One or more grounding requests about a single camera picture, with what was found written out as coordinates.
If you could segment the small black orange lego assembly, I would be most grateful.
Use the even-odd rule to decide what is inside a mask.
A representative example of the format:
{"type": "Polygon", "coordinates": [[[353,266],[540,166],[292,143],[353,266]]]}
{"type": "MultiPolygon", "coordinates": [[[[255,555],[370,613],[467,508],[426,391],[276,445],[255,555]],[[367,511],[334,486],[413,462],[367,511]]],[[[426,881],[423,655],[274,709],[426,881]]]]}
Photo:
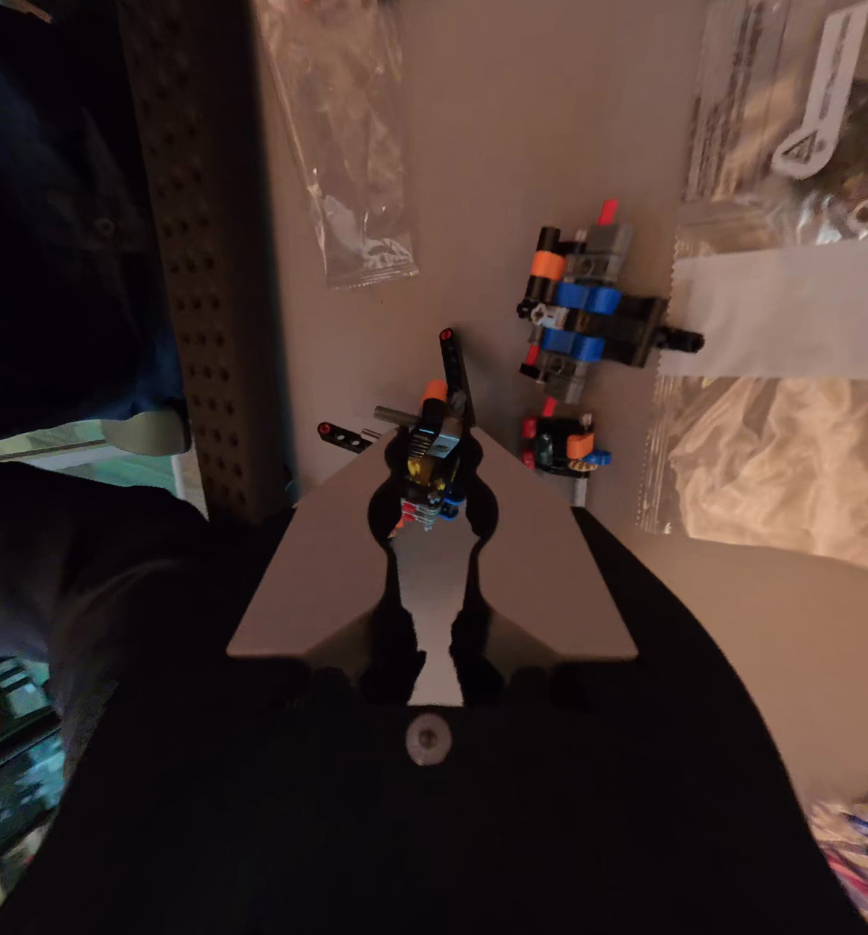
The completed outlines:
{"type": "Polygon", "coordinates": [[[595,222],[569,240],[560,228],[541,228],[516,309],[530,327],[520,373],[561,404],[580,401],[591,369],[603,361],[641,369],[654,352],[696,355],[706,343],[668,323],[665,298],[619,287],[634,238],[619,207],[605,200],[595,222]]]}

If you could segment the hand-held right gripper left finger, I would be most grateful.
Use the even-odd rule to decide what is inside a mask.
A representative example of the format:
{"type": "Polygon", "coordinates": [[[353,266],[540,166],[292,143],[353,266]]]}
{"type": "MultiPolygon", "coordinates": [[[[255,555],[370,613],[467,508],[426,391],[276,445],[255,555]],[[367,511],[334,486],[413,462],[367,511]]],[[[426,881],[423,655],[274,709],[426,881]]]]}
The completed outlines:
{"type": "Polygon", "coordinates": [[[408,705],[424,667],[392,533],[406,432],[390,431],[297,504],[228,645],[287,705],[341,692],[408,705]]]}

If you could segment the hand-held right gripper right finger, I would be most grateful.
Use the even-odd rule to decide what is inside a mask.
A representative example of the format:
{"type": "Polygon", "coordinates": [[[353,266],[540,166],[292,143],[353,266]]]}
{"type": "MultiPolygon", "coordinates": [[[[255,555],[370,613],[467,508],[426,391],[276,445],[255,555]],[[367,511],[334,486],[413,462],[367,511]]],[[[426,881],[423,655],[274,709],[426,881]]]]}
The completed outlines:
{"type": "Polygon", "coordinates": [[[450,657],[463,705],[494,705],[522,671],[635,661],[638,647],[580,527],[580,511],[481,428],[463,436],[474,537],[450,657]]]}

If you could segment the person's leg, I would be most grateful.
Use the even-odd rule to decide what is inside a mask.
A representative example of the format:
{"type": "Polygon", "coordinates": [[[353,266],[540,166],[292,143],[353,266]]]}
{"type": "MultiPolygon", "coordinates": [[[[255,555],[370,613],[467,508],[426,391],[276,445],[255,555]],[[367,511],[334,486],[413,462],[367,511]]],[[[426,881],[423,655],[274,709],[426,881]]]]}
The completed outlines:
{"type": "Polygon", "coordinates": [[[92,607],[203,555],[211,534],[165,490],[0,463],[0,656],[56,661],[92,607]]]}

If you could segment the black perforated board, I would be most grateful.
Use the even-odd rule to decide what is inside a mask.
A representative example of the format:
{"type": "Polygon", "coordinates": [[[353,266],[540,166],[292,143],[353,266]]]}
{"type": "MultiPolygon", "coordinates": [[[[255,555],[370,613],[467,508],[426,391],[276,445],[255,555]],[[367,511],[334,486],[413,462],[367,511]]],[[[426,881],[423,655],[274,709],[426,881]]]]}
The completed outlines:
{"type": "Polygon", "coordinates": [[[257,524],[289,496],[250,4],[117,8],[206,506],[257,524]]]}

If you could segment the large white-label lego parts bag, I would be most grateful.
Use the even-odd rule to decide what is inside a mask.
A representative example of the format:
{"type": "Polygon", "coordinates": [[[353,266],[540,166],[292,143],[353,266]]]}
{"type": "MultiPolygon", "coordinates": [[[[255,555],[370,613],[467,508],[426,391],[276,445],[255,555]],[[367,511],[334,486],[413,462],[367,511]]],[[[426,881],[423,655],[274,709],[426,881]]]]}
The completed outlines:
{"type": "Polygon", "coordinates": [[[868,569],[868,2],[712,2],[638,524],[868,569]]]}

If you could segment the clear bag of mixed parts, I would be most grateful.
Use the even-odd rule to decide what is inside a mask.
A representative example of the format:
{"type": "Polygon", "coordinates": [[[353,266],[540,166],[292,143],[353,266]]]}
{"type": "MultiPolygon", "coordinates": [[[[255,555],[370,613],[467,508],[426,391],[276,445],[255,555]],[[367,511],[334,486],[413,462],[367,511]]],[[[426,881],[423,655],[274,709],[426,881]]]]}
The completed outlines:
{"type": "Polygon", "coordinates": [[[388,2],[258,1],[255,20],[332,287],[418,274],[388,2]]]}

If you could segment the partly built black lego assembly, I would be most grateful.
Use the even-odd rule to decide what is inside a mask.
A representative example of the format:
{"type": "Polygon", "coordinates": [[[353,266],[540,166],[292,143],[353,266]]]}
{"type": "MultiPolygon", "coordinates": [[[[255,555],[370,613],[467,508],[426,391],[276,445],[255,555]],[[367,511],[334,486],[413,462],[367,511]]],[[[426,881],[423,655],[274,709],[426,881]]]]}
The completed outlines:
{"type": "Polygon", "coordinates": [[[418,413],[395,418],[393,411],[375,410],[377,419],[406,431],[401,513],[390,539],[406,526],[430,532],[453,522],[466,503],[463,438],[474,427],[474,407],[459,335],[444,328],[439,342],[444,376],[428,382],[418,413]]]}

